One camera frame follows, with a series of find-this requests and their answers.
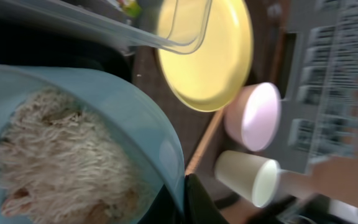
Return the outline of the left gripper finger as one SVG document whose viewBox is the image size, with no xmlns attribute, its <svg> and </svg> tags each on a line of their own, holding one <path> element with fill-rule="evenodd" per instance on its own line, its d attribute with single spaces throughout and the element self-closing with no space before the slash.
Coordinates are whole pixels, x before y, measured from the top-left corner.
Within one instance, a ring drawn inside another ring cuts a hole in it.
<svg viewBox="0 0 358 224">
<path fill-rule="evenodd" d="M 185 177 L 185 223 L 228 224 L 196 174 Z"/>
</svg>

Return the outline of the small white cup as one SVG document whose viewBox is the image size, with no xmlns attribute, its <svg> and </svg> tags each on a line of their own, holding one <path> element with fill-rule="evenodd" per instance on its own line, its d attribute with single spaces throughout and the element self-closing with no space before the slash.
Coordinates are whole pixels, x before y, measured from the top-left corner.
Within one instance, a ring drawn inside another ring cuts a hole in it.
<svg viewBox="0 0 358 224">
<path fill-rule="evenodd" d="M 253 206 L 264 208 L 276 193 L 280 164 L 253 154 L 224 151 L 215 163 L 214 175 Z"/>
</svg>

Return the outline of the rice and food scraps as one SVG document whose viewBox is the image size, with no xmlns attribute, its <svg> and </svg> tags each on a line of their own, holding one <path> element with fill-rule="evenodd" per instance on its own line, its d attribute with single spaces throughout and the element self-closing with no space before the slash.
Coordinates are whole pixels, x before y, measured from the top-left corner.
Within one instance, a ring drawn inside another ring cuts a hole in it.
<svg viewBox="0 0 358 224">
<path fill-rule="evenodd" d="M 48 87 L 21 103 L 0 138 L 5 217 L 34 223 L 127 223 L 155 192 L 100 117 Z"/>
</svg>

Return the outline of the light blue bowl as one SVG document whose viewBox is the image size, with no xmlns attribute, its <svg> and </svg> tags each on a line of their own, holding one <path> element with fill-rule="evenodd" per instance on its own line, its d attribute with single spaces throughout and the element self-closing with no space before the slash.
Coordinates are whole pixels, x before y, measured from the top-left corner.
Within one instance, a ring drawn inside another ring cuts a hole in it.
<svg viewBox="0 0 358 224">
<path fill-rule="evenodd" d="M 184 214 L 184 158 L 179 138 L 158 105 L 133 84 L 86 68 L 0 65 L 0 132 L 15 108 L 32 92 L 55 86 L 77 97 L 103 118 L 112 136 L 138 164 L 155 191 L 167 189 L 178 214 Z M 0 189 L 0 206 L 4 191 Z M 27 223 L 25 217 L 0 223 Z"/>
</svg>

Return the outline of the green snack wrapper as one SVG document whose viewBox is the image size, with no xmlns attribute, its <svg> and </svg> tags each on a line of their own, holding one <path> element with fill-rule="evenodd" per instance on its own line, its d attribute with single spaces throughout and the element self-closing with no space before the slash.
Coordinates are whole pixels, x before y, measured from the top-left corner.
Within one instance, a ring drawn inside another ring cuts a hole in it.
<svg viewBox="0 0 358 224">
<path fill-rule="evenodd" d="M 137 17 L 142 11 L 136 0 L 110 0 L 110 3 L 130 17 Z"/>
</svg>

